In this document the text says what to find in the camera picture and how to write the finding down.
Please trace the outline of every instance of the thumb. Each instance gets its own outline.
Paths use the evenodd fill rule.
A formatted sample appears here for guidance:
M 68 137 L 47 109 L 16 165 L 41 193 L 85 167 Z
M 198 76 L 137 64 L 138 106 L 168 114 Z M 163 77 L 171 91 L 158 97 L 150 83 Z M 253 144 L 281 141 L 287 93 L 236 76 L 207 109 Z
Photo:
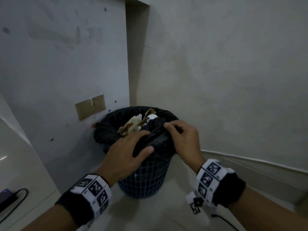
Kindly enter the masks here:
M 164 123 L 164 128 L 171 134 L 173 141 L 175 141 L 175 139 L 181 136 L 181 134 L 176 130 L 176 128 L 168 122 Z
M 135 157 L 134 159 L 136 167 L 139 167 L 139 165 L 141 165 L 141 163 L 145 160 L 145 158 L 151 155 L 153 151 L 154 148 L 152 146 L 145 147 L 144 149 L 142 149 L 139 155 L 137 155 L 137 157 Z

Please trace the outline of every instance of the black plastic bag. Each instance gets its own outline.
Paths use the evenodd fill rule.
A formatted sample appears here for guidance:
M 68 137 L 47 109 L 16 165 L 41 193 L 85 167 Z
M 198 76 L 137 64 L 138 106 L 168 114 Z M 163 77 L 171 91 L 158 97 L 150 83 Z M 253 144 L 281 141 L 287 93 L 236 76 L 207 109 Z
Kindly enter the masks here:
M 118 133 L 118 129 L 128 122 L 133 116 L 142 114 L 144 118 L 145 113 L 152 107 L 136 106 L 118 109 L 112 113 L 107 114 L 99 123 L 96 123 L 96 130 L 94 131 L 95 142 L 105 144 L 106 150 L 114 144 L 119 138 L 122 138 Z M 150 120 L 142 129 L 148 130 L 151 133 L 142 137 L 133 152 L 133 157 L 136 157 L 139 152 L 147 147 L 153 146 L 154 152 L 147 158 L 170 160 L 175 154 L 175 148 L 171 135 L 163 127 L 165 122 L 178 120 L 178 118 L 171 112 L 159 108 L 152 108 L 156 111 L 157 118 Z

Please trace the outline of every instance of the blue plastic basket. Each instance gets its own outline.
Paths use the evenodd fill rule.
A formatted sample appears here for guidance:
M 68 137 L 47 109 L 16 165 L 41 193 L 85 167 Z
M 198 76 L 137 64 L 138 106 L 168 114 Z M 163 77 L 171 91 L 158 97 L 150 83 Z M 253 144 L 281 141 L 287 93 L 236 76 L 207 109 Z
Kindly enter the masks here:
M 126 179 L 118 181 L 121 190 L 129 197 L 143 199 L 153 196 L 162 186 L 170 161 L 147 161 Z

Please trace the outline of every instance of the gray wall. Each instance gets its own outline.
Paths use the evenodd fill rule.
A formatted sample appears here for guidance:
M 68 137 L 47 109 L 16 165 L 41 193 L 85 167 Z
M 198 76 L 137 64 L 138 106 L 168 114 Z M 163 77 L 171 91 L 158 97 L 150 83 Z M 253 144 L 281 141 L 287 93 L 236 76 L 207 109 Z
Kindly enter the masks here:
M 131 105 L 195 125 L 204 149 L 308 169 L 308 1 L 150 1 L 127 13 Z
M 125 1 L 1 0 L 0 19 L 1 92 L 64 192 L 103 159 L 92 124 L 129 106 Z M 101 94 L 106 110 L 79 121 Z

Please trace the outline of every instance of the white cable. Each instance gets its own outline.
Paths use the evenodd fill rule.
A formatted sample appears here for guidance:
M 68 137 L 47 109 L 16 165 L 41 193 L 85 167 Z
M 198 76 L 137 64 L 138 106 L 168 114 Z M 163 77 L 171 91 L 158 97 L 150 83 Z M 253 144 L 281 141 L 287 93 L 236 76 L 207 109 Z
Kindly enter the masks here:
M 277 163 L 262 160 L 262 159 L 254 159 L 254 158 L 249 158 L 249 157 L 245 157 L 245 156 L 232 155 L 232 154 L 222 153 L 222 152 L 219 152 L 219 151 L 210 151 L 210 150 L 205 150 L 205 149 L 202 149 L 202 148 L 201 148 L 201 151 L 207 152 L 207 153 L 212 153 L 212 154 L 217 154 L 217 155 L 224 155 L 224 156 L 228 156 L 228 157 L 238 158 L 238 159 L 245 159 L 245 160 L 259 162 L 259 163 L 263 163 L 263 164 L 269 164 L 269 165 L 284 168 L 284 169 L 287 169 L 287 170 L 292 170 L 292 171 L 308 174 L 308 171 L 304 170 L 304 169 L 294 168 L 294 167 L 286 166 L 286 165 L 283 165 L 283 164 L 277 164 Z

